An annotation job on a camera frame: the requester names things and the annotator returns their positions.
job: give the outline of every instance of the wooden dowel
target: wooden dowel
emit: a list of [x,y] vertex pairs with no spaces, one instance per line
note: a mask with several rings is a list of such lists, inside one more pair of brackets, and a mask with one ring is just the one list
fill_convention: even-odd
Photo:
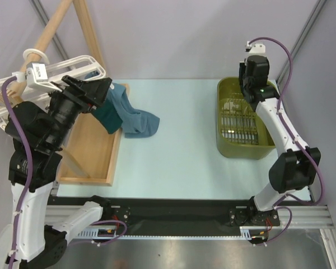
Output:
[[[50,18],[49,22],[47,23],[44,31],[42,32],[40,38],[37,40],[34,48],[38,49],[42,52],[45,52],[47,47],[49,46],[53,36],[55,35],[57,28],[61,24],[65,14],[67,13],[68,8],[70,7],[72,0],[62,0],[59,6],[57,7],[54,15]],[[24,64],[21,66],[20,71],[25,72],[26,66],[30,62],[38,62],[41,60],[41,56],[31,53],[27,56]],[[26,87],[26,82],[23,83],[14,83],[10,88],[10,96],[17,95],[21,96],[24,92]],[[17,98],[17,103],[21,102],[21,98]]]
[[62,156],[62,160],[67,167],[73,171],[76,175],[84,178],[90,178],[90,175],[84,170],[84,168],[78,163],[78,161],[68,152],[68,150],[62,146],[62,151],[57,153]]
[[86,39],[86,43],[91,55],[105,70],[107,70],[106,64],[102,57],[99,43],[97,41],[97,35],[91,20],[91,15],[88,11],[86,0],[73,0],[73,5],[74,9],[76,10],[76,14],[80,22],[83,35]]

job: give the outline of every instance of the white wall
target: white wall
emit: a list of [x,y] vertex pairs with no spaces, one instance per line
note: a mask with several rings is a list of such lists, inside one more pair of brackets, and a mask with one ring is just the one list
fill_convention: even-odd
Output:
[[[0,0],[0,78],[10,76],[23,64],[22,52],[35,45],[42,25],[28,1]],[[61,61],[50,46],[52,62]],[[0,231],[11,222],[12,195],[8,166],[13,153],[12,139],[0,130]]]
[[[285,103],[296,129],[321,151],[326,199],[336,227],[336,0],[325,9],[295,62]],[[316,180],[314,193],[319,195]]]
[[[52,14],[59,0],[42,0]],[[237,76],[246,41],[270,36],[291,49],[317,0],[87,1],[112,78]],[[59,36],[70,57],[87,54],[74,8]],[[268,44],[276,78],[286,56]]]

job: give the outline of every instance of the olive plastic basket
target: olive plastic basket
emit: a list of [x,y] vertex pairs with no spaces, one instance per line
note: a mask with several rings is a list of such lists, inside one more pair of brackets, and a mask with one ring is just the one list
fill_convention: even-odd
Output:
[[223,156],[258,160],[275,148],[263,121],[244,100],[237,77],[219,82],[217,101],[217,147]]

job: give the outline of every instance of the table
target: table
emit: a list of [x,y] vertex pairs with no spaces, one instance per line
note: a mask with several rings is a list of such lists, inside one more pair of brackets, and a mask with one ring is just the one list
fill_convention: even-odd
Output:
[[[277,159],[228,159],[216,145],[219,80],[116,80],[133,107],[160,117],[150,138],[122,137],[112,187],[61,184],[57,196],[246,200],[269,182]],[[309,200],[307,188],[296,192]]]

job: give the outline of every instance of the wooden board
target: wooden board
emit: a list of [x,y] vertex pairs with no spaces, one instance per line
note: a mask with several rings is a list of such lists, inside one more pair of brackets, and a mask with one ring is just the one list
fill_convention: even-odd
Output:
[[[129,93],[129,86],[124,84]],[[108,134],[102,124],[90,113],[78,116],[72,128],[67,151],[82,166],[89,178],[79,177],[62,162],[59,183],[104,184],[112,186],[122,130]]]

